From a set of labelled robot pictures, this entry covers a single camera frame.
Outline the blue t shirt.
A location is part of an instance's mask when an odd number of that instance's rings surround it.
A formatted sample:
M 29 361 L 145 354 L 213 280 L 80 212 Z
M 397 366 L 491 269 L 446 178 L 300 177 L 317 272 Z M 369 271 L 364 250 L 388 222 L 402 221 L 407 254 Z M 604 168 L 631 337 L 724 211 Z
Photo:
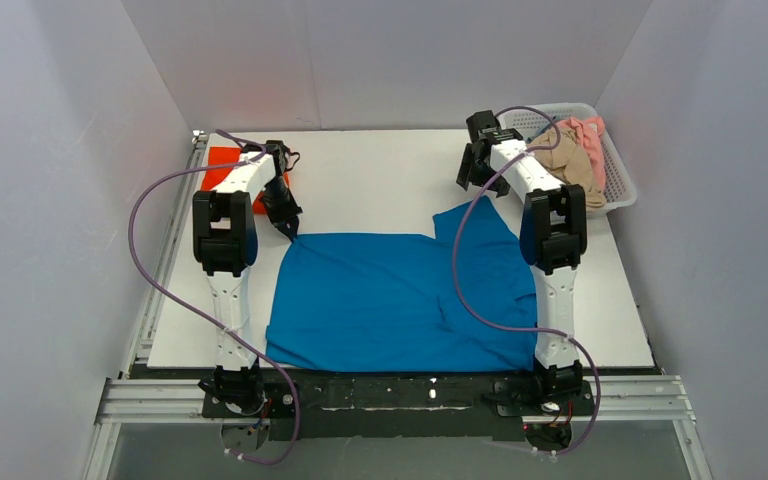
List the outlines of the blue t shirt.
M 488 199 L 421 234 L 305 234 L 277 277 L 266 353 L 340 373 L 532 370 L 536 295 Z

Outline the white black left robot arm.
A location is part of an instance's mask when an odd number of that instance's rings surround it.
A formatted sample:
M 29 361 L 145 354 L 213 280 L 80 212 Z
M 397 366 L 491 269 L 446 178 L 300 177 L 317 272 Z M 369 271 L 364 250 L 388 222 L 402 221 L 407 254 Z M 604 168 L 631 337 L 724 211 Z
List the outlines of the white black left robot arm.
M 240 164 L 212 182 L 206 175 L 192 199 L 195 260 L 206 274 L 215 318 L 222 324 L 212 376 L 202 383 L 216 401 L 236 413 L 252 415 L 266 403 L 258 374 L 258 357 L 237 338 L 252 333 L 248 304 L 251 267 L 258 255 L 254 203 L 260 200 L 271 224 L 293 241 L 298 235 L 301 207 L 285 175 L 286 153 L 237 156 Z

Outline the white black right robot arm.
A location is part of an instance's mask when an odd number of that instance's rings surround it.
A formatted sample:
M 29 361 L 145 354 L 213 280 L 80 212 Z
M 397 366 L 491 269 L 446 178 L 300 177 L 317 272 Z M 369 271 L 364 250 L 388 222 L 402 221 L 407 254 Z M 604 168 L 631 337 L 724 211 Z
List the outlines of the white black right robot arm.
M 522 140 L 466 144 L 456 182 L 462 188 L 515 192 L 523 202 L 520 251 L 536 292 L 534 367 L 526 379 L 500 388 L 495 397 L 510 409 L 562 406 L 584 387 L 573 343 L 574 283 L 587 248 L 583 190 L 550 174 Z

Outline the beige t shirt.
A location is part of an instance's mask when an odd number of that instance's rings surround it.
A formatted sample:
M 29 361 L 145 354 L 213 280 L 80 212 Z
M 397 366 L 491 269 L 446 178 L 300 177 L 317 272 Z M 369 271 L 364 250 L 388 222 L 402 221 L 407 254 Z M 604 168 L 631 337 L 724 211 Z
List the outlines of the beige t shirt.
M 557 140 L 556 132 L 549 129 L 535 137 L 529 144 L 534 147 L 534 157 L 555 178 L 566 184 L 578 184 L 585 192 L 586 208 L 595 211 L 603 208 L 606 197 L 594 173 L 589 155 L 578 143 L 576 133 L 567 127 L 560 127 L 560 141 L 551 150 L 537 150 L 537 147 L 549 147 Z

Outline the folded orange t shirt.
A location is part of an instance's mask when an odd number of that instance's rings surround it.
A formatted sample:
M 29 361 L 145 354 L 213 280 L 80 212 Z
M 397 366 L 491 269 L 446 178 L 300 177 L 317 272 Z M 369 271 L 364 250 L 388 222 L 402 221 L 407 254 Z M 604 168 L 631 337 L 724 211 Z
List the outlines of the folded orange t shirt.
M 255 215 L 265 215 L 262 192 L 277 176 L 274 159 L 264 155 L 256 160 L 258 152 L 243 153 L 240 147 L 211 147 L 207 152 L 207 166 L 199 191 L 219 193 L 247 192 L 252 199 Z

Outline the pink t shirt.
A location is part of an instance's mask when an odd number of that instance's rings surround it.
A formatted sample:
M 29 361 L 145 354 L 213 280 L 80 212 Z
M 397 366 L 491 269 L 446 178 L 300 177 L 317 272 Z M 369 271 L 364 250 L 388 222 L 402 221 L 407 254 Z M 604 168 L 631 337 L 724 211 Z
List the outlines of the pink t shirt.
M 605 124 L 601 116 L 594 115 L 586 119 L 568 117 L 559 122 L 560 127 L 571 129 L 576 141 L 586 152 L 594 179 L 600 190 L 606 186 L 605 155 L 602 148 L 602 136 Z

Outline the white plastic laundry basket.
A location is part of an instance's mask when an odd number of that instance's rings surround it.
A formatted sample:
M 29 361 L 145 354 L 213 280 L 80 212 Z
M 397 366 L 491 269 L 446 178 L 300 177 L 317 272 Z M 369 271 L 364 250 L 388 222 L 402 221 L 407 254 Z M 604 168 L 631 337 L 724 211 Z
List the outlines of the white plastic laundry basket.
M 554 122 L 560 122 L 569 117 L 579 120 L 598 116 L 596 110 L 589 104 L 576 102 L 537 104 L 534 108 L 548 115 Z M 512 128 L 530 142 L 535 137 L 545 132 L 549 127 L 549 121 L 539 114 L 513 110 L 506 113 L 497 113 L 503 128 Z M 600 145 L 603 152 L 603 170 L 606 177 L 606 185 L 603 194 L 606 204 L 592 215 L 607 214 L 616 209 L 632 205 L 637 200 L 637 190 L 631 180 L 628 171 L 610 137 L 607 129 L 599 134 Z

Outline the aluminium frame rail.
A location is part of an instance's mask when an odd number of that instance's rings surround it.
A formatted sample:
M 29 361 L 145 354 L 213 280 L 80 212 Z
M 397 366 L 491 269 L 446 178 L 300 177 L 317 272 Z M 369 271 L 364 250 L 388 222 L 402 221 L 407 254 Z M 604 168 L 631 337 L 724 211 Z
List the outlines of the aluminium frame rail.
M 205 418 L 205 394 L 194 379 L 108 380 L 95 419 L 90 453 L 80 476 L 105 479 L 124 424 L 246 425 L 246 419 Z M 600 421 L 670 421 L 692 479 L 710 479 L 696 416 L 679 376 L 605 376 Z

